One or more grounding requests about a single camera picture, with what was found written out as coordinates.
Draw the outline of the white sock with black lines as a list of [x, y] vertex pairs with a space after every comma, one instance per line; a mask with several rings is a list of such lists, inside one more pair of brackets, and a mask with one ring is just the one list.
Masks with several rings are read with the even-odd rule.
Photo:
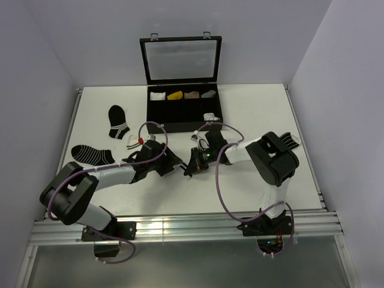
[[206, 122], [212, 122], [212, 121], [219, 121], [220, 120], [220, 118], [215, 116], [215, 114], [212, 112], [211, 113], [204, 113], [203, 119]]

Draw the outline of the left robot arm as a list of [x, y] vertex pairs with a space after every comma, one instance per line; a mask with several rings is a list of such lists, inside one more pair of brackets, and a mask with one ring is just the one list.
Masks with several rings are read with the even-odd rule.
[[182, 164], [183, 160], [165, 143], [147, 140], [140, 150], [111, 168], [85, 169], [74, 161], [67, 163], [40, 194], [40, 202], [64, 225], [84, 225], [86, 241], [91, 237], [133, 240], [135, 224], [119, 224], [110, 211], [93, 205], [94, 193], [116, 185], [137, 183], [152, 171], [164, 176]]

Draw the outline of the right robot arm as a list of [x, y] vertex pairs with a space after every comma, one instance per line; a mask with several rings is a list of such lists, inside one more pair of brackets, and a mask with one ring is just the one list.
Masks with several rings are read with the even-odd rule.
[[230, 146], [220, 131], [209, 131], [205, 134], [207, 146], [203, 147], [195, 134], [192, 139], [197, 146], [191, 149], [184, 175], [192, 177], [205, 172], [213, 162], [227, 166], [252, 162], [267, 184], [267, 190], [259, 215], [240, 218], [237, 229], [244, 236], [293, 235], [295, 219], [292, 212], [287, 215], [287, 211], [292, 209], [286, 202], [286, 194], [290, 180], [299, 167], [299, 160], [292, 151], [298, 144], [293, 140], [286, 144], [284, 138], [287, 136], [290, 133], [278, 137], [274, 132], [268, 132], [258, 139]]

